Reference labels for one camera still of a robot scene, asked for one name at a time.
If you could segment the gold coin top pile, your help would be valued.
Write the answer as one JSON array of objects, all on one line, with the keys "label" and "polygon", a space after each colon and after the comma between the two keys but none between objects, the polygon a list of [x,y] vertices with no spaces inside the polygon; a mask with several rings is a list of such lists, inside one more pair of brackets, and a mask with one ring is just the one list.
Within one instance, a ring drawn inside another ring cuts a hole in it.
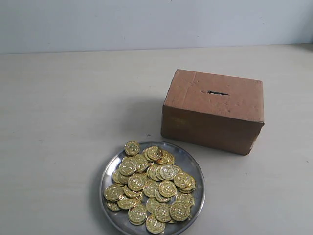
[{"label": "gold coin top pile", "polygon": [[162,158],[163,153],[160,147],[151,146],[145,150],[145,156],[149,161],[156,161]]}]

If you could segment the gold coin centre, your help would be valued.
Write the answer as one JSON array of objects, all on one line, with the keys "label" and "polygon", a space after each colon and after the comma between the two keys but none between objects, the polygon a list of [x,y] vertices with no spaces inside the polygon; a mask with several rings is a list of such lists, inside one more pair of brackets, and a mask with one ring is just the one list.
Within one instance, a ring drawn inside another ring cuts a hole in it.
[{"label": "gold coin centre", "polygon": [[176,195],[177,187],[172,181],[162,181],[158,187],[159,193],[166,198],[170,198]]}]

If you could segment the gold coin bottom left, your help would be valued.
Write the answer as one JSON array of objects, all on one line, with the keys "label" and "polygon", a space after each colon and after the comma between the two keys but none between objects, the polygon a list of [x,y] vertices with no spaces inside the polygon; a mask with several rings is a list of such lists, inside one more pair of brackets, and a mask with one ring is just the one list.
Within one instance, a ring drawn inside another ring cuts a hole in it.
[{"label": "gold coin bottom left", "polygon": [[128,219],[133,223],[144,222],[147,218],[147,209],[143,204],[135,204],[128,211]]}]

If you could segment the gold coin right stack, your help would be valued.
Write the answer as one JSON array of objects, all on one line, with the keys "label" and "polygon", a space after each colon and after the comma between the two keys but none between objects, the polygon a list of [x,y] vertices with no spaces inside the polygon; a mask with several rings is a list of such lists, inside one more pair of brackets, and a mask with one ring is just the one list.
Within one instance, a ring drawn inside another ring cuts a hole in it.
[{"label": "gold coin right stack", "polygon": [[191,176],[185,172],[179,172],[173,177],[173,182],[178,188],[186,188],[191,184]]}]

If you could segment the gold coin upper left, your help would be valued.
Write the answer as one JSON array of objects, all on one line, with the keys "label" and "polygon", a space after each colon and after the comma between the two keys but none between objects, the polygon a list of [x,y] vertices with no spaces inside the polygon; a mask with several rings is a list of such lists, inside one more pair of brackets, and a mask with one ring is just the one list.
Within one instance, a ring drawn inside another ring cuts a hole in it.
[{"label": "gold coin upper left", "polygon": [[130,176],[136,172],[136,163],[131,160],[124,160],[119,165],[119,172],[123,176]]}]

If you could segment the gold coin on plate rim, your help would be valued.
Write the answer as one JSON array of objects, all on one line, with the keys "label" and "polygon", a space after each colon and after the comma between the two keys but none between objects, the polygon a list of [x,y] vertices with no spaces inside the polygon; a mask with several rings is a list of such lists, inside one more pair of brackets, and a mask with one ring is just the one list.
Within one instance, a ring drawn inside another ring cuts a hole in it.
[{"label": "gold coin on plate rim", "polygon": [[125,143],[124,151],[129,156],[135,156],[140,152],[140,144],[136,141],[129,141]]}]

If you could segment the round steel plate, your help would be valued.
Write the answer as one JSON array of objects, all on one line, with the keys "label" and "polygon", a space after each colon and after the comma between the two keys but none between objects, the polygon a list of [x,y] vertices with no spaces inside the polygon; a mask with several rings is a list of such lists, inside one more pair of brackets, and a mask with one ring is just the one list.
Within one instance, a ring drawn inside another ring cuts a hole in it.
[{"label": "round steel plate", "polygon": [[[169,223],[165,227],[162,235],[181,235],[188,230],[195,222],[200,214],[205,201],[205,181],[202,170],[196,160],[183,148],[164,141],[142,141],[140,150],[158,146],[175,156],[175,165],[179,166],[184,172],[191,175],[195,180],[195,189],[191,194],[194,198],[194,204],[190,209],[188,219],[182,222]],[[101,177],[98,180],[97,194],[99,197],[98,207],[100,207],[105,215],[103,221],[109,226],[112,235],[149,235],[145,223],[141,225],[133,225],[128,219],[128,211],[121,209],[120,211],[112,211],[106,205],[106,199],[103,195],[105,188],[114,183],[112,175],[118,169],[123,158],[126,157],[124,145],[118,148],[118,152],[111,156],[106,162],[106,166],[102,168]]]}]

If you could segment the gold coin bottom right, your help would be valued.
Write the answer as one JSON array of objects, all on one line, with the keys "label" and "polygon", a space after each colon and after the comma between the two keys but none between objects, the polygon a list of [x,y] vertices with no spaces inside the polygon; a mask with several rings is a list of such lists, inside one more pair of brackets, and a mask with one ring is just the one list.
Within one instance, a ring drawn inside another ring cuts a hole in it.
[{"label": "gold coin bottom right", "polygon": [[170,216],[173,220],[181,222],[186,220],[190,214],[190,207],[182,201],[175,201],[170,206]]}]

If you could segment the gold coin bottom front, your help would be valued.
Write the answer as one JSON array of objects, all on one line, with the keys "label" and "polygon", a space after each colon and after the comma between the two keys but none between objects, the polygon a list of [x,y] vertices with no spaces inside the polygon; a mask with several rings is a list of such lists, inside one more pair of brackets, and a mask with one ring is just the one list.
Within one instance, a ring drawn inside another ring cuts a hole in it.
[{"label": "gold coin bottom front", "polygon": [[160,222],[156,219],[156,217],[151,214],[147,217],[146,222],[146,229],[152,234],[159,234],[165,230],[166,223]]}]

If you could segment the gold coin far left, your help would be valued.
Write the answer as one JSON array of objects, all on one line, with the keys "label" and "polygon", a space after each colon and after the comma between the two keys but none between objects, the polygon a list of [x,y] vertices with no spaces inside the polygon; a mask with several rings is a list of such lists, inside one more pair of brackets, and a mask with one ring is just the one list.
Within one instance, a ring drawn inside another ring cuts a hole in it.
[{"label": "gold coin far left", "polygon": [[110,185],[103,191],[104,198],[108,201],[118,201],[123,197],[124,190],[119,185]]}]

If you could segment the brown cardboard slot box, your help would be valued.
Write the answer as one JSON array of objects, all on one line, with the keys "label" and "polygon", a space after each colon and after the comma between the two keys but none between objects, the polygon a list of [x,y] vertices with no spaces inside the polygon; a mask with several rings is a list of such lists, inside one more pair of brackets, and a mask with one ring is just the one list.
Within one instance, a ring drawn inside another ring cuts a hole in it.
[{"label": "brown cardboard slot box", "polygon": [[162,106],[161,135],[247,155],[264,124],[261,80],[178,69]]}]

